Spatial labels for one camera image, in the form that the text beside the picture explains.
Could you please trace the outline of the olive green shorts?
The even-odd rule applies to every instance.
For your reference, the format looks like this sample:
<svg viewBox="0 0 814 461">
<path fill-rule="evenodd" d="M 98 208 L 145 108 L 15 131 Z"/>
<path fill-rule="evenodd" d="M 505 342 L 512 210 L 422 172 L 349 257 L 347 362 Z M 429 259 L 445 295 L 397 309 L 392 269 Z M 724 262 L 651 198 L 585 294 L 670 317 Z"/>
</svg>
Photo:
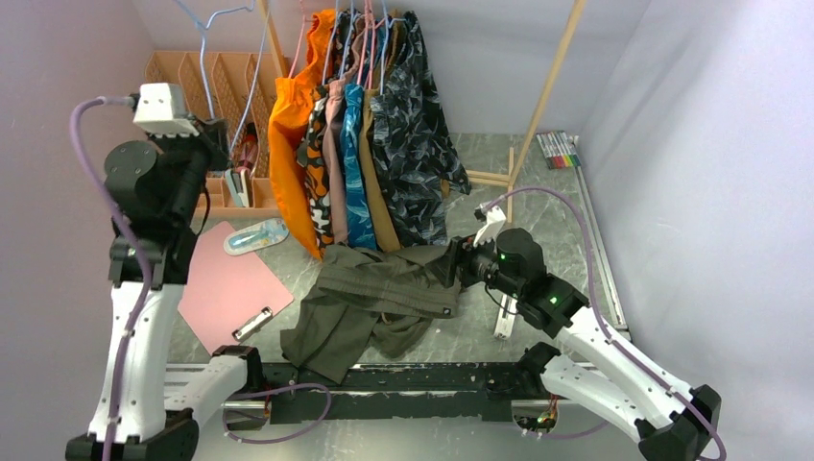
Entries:
<svg viewBox="0 0 814 461">
<path fill-rule="evenodd" d="M 332 245 L 299 305 L 294 328 L 280 333 L 283 357 L 335 383 L 374 347 L 388 358 L 413 348 L 435 319 L 458 314 L 462 284 L 436 271 L 443 246 L 390 253 Z"/>
</svg>

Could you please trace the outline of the blue wire hanger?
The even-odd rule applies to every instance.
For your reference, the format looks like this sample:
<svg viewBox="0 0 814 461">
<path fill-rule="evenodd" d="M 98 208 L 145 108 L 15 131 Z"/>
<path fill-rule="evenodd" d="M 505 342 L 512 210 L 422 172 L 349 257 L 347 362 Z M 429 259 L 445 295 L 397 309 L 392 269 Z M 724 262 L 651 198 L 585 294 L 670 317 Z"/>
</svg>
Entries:
<svg viewBox="0 0 814 461">
<path fill-rule="evenodd" d="M 201 72 L 202 77 L 202 85 L 203 85 L 203 92 L 206 101 L 206 107 L 208 111 L 208 115 L 211 119 L 215 118 L 215 105 L 212 96 L 212 89 L 210 87 L 208 74 L 206 71 L 205 66 L 205 54 L 207 52 L 207 35 L 208 31 L 214 25 L 214 22 L 220 17 L 228 14 L 233 14 L 237 12 L 254 12 L 258 6 L 261 7 L 262 10 L 265 9 L 265 6 L 262 2 L 258 1 L 251 1 L 248 5 L 242 5 L 239 7 L 229 8 L 229 9 L 221 9 L 218 11 L 213 12 L 209 18 L 203 22 L 201 21 L 193 11 L 183 2 L 183 1 L 176 1 L 176 4 L 180 7 L 180 9 L 193 21 L 196 30 L 200 35 L 200 50 L 199 50 L 199 70 Z M 259 80 L 259 71 L 260 71 L 260 64 L 262 62 L 262 55 L 265 51 L 265 44 L 267 40 L 267 33 L 264 32 L 261 36 L 259 42 L 259 52 L 260 56 L 257 60 L 257 64 L 255 65 L 255 70 L 252 74 L 251 84 L 248 86 L 249 92 L 246 97 L 245 106 L 243 112 L 241 113 L 241 117 L 239 119 L 238 124 L 235 128 L 234 134 L 228 134 L 227 140 L 229 141 L 229 149 L 228 151 L 231 153 L 237 147 L 237 144 L 240 141 L 239 135 L 243 133 L 244 126 L 246 125 L 249 112 L 251 110 L 251 101 L 253 98 L 253 94 L 255 93 L 255 89 L 257 88 L 257 82 Z"/>
</svg>

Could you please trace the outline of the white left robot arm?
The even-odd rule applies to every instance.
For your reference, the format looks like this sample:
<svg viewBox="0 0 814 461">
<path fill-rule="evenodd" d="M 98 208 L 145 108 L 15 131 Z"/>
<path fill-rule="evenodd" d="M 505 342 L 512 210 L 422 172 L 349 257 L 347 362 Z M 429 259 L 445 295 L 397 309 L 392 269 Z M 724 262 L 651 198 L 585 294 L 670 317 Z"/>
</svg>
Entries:
<svg viewBox="0 0 814 461">
<path fill-rule="evenodd" d="M 103 189 L 112 205 L 109 249 L 113 325 L 103 390 L 68 460 L 189 460 L 201 427 L 237 395 L 262 393 L 254 347 L 222 346 L 173 394 L 165 391 L 170 323 L 199 236 L 191 220 L 207 173 L 227 166 L 227 122 L 183 117 L 177 133 L 112 149 Z"/>
</svg>

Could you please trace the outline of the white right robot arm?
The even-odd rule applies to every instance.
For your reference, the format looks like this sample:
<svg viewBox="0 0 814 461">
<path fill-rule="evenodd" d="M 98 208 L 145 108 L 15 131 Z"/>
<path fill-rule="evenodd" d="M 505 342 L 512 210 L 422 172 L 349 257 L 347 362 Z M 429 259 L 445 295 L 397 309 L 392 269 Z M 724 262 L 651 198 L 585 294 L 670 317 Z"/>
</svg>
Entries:
<svg viewBox="0 0 814 461">
<path fill-rule="evenodd" d="M 528 231 L 504 230 L 491 241 L 456 237 L 437 273 L 445 285 L 481 283 L 506 295 L 517 316 L 548 337 L 517 363 L 526 396 L 548 392 L 580 404 L 624 432 L 647 460 L 699 460 L 709 443 L 721 443 L 721 396 L 672 375 L 613 329 L 579 289 L 546 268 Z"/>
</svg>

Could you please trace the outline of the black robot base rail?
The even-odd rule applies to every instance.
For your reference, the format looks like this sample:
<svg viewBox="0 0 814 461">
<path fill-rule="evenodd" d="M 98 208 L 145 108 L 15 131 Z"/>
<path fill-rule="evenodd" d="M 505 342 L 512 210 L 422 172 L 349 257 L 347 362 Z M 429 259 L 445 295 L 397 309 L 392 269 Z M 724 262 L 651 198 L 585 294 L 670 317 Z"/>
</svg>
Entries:
<svg viewBox="0 0 814 461">
<path fill-rule="evenodd" d="M 286 391 L 271 398 L 271 423 L 294 424 L 325 415 L 332 420 L 390 420 L 477 417 L 510 422 L 529 409 L 544 410 L 550 394 L 514 362 L 424 362 L 361 364 L 337 384 L 310 370 L 266 362 L 272 388 L 316 383 L 324 391 Z"/>
</svg>

